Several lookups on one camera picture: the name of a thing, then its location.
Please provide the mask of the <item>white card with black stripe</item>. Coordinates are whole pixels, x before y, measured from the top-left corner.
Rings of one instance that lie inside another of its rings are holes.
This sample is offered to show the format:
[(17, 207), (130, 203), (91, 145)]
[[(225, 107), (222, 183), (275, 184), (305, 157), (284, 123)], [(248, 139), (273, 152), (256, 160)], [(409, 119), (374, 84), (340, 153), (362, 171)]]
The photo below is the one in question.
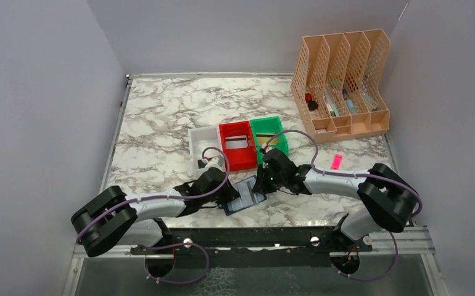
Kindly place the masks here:
[(248, 148), (249, 141), (246, 135), (225, 137), (225, 147), (227, 149)]

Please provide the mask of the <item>navy blue card holder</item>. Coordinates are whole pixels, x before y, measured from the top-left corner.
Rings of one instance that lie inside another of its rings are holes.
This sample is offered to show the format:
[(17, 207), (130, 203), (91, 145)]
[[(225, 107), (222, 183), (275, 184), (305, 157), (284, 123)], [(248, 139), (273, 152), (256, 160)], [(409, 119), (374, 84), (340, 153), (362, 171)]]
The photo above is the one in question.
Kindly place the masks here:
[(234, 188), (240, 196), (224, 204), (223, 209), (226, 216), (233, 215), (267, 200), (265, 194), (253, 191), (256, 180), (256, 176), (251, 176), (234, 184)]

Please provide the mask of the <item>peach file organizer rack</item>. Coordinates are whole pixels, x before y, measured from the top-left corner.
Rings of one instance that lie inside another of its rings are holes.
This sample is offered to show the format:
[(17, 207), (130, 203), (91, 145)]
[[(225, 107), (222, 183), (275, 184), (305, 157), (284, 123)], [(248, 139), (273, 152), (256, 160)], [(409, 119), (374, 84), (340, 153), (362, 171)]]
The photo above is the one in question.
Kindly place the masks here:
[[(319, 143), (380, 136), (388, 132), (390, 110), (379, 82), (390, 51), (382, 29), (304, 36), (292, 76), (291, 91), (306, 132)], [(339, 115), (332, 117), (324, 98), (328, 88)], [(360, 90), (380, 108), (367, 109)], [(319, 107), (309, 111), (305, 93)]]

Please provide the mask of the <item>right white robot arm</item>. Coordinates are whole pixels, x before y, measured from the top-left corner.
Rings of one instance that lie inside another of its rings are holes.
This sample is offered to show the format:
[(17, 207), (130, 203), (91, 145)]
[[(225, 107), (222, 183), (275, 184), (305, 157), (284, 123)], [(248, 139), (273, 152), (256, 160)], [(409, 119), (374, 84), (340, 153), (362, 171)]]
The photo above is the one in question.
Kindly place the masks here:
[(270, 194), (285, 188), (299, 195), (333, 194), (360, 200), (364, 207), (341, 218), (332, 234), (336, 249), (346, 251), (366, 235), (384, 229), (400, 233), (415, 210), (416, 192), (391, 168), (376, 163), (369, 170), (324, 170), (313, 163), (297, 166), (278, 149), (263, 155), (254, 192)]

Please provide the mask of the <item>white plastic bin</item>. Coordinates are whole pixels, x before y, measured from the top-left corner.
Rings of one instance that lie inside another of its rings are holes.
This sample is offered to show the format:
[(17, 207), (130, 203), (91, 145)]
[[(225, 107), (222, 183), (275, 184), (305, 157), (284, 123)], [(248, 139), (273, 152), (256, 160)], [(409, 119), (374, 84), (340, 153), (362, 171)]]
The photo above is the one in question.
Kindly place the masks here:
[(207, 147), (222, 150), (220, 130), (217, 125), (193, 128), (188, 130), (189, 151), (192, 161), (192, 173), (199, 177), (205, 168), (200, 167), (202, 151)]

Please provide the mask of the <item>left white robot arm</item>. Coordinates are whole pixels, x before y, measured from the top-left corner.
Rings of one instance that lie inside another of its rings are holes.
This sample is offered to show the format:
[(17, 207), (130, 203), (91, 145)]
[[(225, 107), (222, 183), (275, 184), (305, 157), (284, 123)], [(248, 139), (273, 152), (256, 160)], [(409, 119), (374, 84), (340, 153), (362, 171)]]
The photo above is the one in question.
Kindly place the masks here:
[(193, 181), (175, 186), (168, 192), (130, 197), (120, 186), (110, 186), (70, 219), (87, 256), (97, 257), (118, 244), (134, 244), (130, 229), (142, 226), (150, 230), (146, 244), (155, 253), (169, 248), (170, 237), (163, 217), (177, 218), (198, 212), (205, 204), (222, 207), (240, 197), (240, 193), (221, 169), (211, 167)]

